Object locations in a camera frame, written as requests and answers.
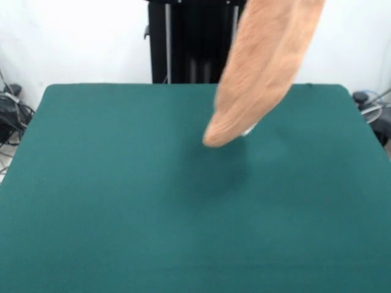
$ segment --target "black device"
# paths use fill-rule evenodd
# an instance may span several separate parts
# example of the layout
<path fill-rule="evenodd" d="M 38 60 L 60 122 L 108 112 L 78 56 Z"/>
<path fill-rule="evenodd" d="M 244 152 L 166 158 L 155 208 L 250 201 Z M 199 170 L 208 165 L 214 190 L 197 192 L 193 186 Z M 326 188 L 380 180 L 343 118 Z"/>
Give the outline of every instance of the black device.
<path fill-rule="evenodd" d="M 246 0 L 147 0 L 152 81 L 217 83 Z"/>
<path fill-rule="evenodd" d="M 362 113 L 371 108 L 374 109 L 368 114 L 372 113 L 375 117 L 373 119 L 368 117 L 367 121 L 370 119 L 369 125 L 381 145 L 385 146 L 391 139 L 391 104 L 379 101 L 379 98 L 370 100 L 365 92 L 353 93 L 353 99 Z"/>
<path fill-rule="evenodd" d="M 17 145 L 18 142 L 10 142 L 11 136 L 17 134 L 16 139 L 20 140 L 34 114 L 29 106 L 20 101 L 21 91 L 18 84 L 5 85 L 0 90 L 0 146 Z"/>

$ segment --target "black cable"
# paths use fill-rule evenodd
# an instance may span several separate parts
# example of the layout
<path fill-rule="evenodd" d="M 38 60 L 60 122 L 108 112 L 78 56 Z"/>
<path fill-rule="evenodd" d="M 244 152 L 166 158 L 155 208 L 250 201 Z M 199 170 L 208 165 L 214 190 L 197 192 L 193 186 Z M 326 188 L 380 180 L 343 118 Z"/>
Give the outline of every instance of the black cable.
<path fill-rule="evenodd" d="M 11 157 L 11 158 L 13 157 L 12 155 L 3 153 L 2 151 L 0 151 L 0 154 L 3 155 L 4 157 Z"/>
<path fill-rule="evenodd" d="M 5 175 L 3 174 L 4 171 L 7 171 L 8 170 L 8 167 L 4 167 L 3 169 L 0 170 L 0 175 Z"/>
<path fill-rule="evenodd" d="M 369 105 L 369 104 L 371 104 L 371 103 L 373 103 L 373 102 L 376 102 L 376 101 L 380 100 L 381 98 L 387 96 L 389 93 L 391 93 L 391 88 L 389 88 L 388 90 L 386 90 L 384 93 L 378 95 L 375 99 L 372 99 L 372 100 L 366 102 L 366 103 L 364 104 L 364 106 L 367 106 L 367 105 Z"/>

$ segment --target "black stand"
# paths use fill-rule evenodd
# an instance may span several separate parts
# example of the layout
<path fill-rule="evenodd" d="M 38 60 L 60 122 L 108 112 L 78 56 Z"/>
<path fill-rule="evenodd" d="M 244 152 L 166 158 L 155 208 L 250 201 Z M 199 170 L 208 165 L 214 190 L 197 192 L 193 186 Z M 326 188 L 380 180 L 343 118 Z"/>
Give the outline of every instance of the black stand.
<path fill-rule="evenodd" d="M 153 83 L 217 83 L 246 0 L 149 0 Z"/>

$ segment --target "green tabletop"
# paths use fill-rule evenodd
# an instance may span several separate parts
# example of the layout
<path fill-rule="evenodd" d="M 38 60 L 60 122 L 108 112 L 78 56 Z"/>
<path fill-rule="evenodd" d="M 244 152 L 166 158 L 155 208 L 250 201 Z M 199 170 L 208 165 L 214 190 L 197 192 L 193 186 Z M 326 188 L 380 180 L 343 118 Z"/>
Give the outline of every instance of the green tabletop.
<path fill-rule="evenodd" d="M 0 188 L 1 293 L 391 292 L 391 164 L 337 85 L 205 148 L 214 85 L 54 85 Z"/>

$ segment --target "fuzzy cloth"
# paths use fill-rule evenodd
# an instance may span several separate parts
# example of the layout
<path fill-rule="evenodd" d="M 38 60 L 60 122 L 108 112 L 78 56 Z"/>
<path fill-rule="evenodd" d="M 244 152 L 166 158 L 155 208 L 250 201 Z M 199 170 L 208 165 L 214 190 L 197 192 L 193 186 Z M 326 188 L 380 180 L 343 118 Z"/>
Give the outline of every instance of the fuzzy cloth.
<path fill-rule="evenodd" d="M 248 0 L 203 142 L 220 147 L 256 125 L 289 91 L 325 0 Z"/>

